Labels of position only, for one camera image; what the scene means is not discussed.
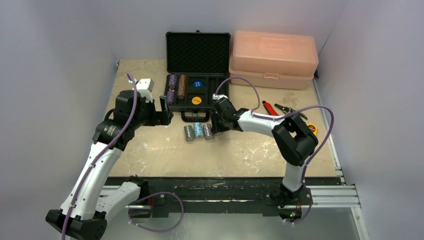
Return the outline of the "brown chip stack upright-facing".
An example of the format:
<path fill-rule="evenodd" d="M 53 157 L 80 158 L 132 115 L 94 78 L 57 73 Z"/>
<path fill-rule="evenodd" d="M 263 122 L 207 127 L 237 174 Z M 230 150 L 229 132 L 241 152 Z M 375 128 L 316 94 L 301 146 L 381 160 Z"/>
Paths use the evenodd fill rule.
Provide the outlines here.
<path fill-rule="evenodd" d="M 178 91 L 179 92 L 184 92 L 186 90 L 186 86 L 187 86 L 187 75 L 182 74 L 179 76 L 178 79 Z"/>

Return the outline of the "brown chip stack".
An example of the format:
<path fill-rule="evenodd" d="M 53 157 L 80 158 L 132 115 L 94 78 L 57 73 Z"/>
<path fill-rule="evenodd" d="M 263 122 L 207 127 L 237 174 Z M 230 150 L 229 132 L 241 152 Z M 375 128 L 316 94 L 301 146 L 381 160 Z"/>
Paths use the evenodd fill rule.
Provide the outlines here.
<path fill-rule="evenodd" d="M 185 89 L 178 89 L 177 90 L 177 99 L 178 100 L 184 100 L 186 95 Z"/>

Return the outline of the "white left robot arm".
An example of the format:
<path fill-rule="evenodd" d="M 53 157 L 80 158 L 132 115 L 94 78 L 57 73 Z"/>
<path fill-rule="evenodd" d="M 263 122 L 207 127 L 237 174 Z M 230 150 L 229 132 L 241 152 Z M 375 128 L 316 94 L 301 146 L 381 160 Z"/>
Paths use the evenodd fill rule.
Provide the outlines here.
<path fill-rule="evenodd" d="M 126 149 L 135 131 L 143 126 L 167 126 L 173 113 L 167 98 L 160 98 L 161 110 L 147 90 L 123 90 L 115 99 L 103 121 L 97 125 L 88 159 L 77 182 L 59 209 L 46 215 L 46 222 L 66 240 L 99 240 L 108 222 L 125 206 L 136 203 L 154 204 L 155 194 L 149 190 L 147 180 L 128 177 L 121 186 L 104 199 L 100 199 L 108 176 Z"/>

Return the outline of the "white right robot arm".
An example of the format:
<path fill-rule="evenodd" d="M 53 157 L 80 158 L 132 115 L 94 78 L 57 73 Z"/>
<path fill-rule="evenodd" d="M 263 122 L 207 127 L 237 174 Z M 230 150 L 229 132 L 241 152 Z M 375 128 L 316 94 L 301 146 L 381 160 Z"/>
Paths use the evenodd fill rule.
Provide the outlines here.
<path fill-rule="evenodd" d="M 285 174 L 277 199 L 280 206 L 294 204 L 304 189 L 307 161 L 316 151 L 318 139 L 299 114 L 283 119 L 236 109 L 226 95 L 213 95 L 217 131 L 253 132 L 272 137 L 286 161 Z"/>

